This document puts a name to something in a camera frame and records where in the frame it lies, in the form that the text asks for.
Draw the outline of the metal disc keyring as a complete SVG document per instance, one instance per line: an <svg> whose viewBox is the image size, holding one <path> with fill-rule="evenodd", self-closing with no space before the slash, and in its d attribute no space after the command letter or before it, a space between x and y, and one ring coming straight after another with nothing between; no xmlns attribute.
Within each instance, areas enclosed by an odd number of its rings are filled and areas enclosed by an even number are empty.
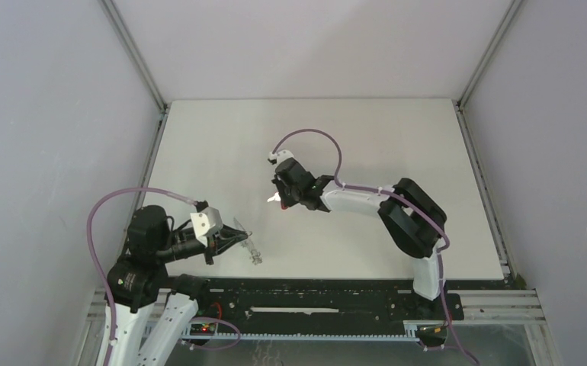
<svg viewBox="0 0 587 366"><path fill-rule="evenodd" d="M260 265L263 262L263 260L261 257L261 253L258 251L257 247L252 241L252 232L250 230L247 230L236 217L233 218L233 222L236 229L247 232L247 239L241 242L241 247L245 248L249 252L249 256L253 265Z"/></svg>

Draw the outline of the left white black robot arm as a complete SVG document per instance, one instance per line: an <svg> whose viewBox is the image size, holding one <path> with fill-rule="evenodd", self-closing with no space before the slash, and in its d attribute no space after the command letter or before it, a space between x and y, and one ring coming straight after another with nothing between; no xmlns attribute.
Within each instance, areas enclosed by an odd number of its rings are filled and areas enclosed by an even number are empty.
<svg viewBox="0 0 587 366"><path fill-rule="evenodd" d="M179 275L166 297L159 321L147 339L146 324L168 280L167 265L203 256L214 257L247 240L251 234L222 224L207 202L182 225L159 205L141 207L127 227L127 253L104 276L105 328L98 354L100 365L164 365L183 331L193 321L210 329L221 320L222 310L210 297L210 282L189 274Z"/></svg>

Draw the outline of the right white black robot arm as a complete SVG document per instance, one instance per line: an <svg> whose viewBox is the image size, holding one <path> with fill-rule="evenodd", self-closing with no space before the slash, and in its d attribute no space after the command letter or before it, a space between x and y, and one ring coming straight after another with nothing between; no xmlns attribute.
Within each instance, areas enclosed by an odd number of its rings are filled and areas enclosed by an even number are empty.
<svg viewBox="0 0 587 366"><path fill-rule="evenodd" d="M396 247L411 258L415 312L432 319L444 309L438 242L447 215L413 180L403 178L382 188L340 185L332 175L313 176L294 157L272 156L268 161L274 165L272 182L282 208L300 204L307 210L380 220Z"/></svg>

